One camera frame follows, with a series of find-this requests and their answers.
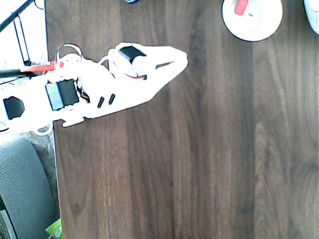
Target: black metal rod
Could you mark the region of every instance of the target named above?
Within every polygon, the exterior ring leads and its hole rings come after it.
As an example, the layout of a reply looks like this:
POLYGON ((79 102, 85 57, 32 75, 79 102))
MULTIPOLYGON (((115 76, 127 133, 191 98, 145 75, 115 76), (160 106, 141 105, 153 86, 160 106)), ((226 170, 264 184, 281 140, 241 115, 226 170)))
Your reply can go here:
POLYGON ((16 11, 14 11, 3 23, 0 24, 0 32, 5 29, 11 22, 14 21, 18 15, 23 12, 34 0, 27 0, 21 7, 19 7, 16 11))

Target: white object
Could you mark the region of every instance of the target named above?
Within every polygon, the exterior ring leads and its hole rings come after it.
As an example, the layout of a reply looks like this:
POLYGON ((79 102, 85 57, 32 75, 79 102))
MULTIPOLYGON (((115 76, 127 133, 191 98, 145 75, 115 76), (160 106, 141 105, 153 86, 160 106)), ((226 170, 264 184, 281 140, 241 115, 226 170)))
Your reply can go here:
POLYGON ((309 24, 319 35, 319 0, 304 0, 304 4, 309 24))
POLYGON ((57 52, 56 66, 61 60, 63 68, 1 91, 0 130, 37 131, 58 119, 65 121, 63 126, 70 126, 84 118, 97 118, 142 104, 188 63, 186 53, 169 46, 120 43, 109 50, 100 64, 85 59, 81 50, 74 47, 79 55, 70 53, 59 59, 57 52), (109 60, 110 70, 101 65, 105 60, 109 60), (67 98, 72 95, 75 102, 70 104, 67 98), (24 110, 19 117, 9 119, 4 100, 12 97, 23 103, 24 110))
POLYGON ((249 0, 243 15, 235 13, 238 0, 225 0, 222 15, 228 30, 246 41, 260 41, 271 36, 283 16, 281 0, 249 0))

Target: wire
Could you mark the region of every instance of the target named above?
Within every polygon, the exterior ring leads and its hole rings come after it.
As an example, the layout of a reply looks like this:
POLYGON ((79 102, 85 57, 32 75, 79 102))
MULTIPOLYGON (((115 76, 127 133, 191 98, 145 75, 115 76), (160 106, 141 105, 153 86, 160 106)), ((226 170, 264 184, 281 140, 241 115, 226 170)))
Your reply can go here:
POLYGON ((38 9, 40 9, 40 10, 44 10, 44 8, 40 8, 40 7, 38 7, 38 5, 36 4, 35 0, 34 0, 34 5, 35 5, 38 9))
POLYGON ((102 65, 105 61, 109 60, 109 56, 103 56, 101 60, 98 62, 99 65, 102 65))

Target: white round base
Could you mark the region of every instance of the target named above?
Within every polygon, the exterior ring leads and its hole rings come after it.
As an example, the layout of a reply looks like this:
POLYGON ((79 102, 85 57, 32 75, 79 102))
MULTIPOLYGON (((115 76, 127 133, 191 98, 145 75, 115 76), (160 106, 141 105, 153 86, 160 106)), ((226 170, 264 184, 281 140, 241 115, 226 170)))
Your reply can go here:
POLYGON ((281 0, 249 0, 243 15, 235 13, 237 0, 225 0, 223 19, 228 30, 246 41, 260 41, 271 36, 281 23, 281 0))

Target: wooden table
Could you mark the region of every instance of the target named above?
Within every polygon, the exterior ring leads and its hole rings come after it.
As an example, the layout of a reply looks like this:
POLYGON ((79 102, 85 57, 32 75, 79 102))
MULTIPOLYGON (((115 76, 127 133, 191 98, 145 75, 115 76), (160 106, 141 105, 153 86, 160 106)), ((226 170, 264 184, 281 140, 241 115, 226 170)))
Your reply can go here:
POLYGON ((48 0, 49 58, 121 41, 171 45, 187 69, 149 103, 55 122, 64 239, 318 238, 319 37, 302 0, 278 31, 234 37, 222 0, 48 0))

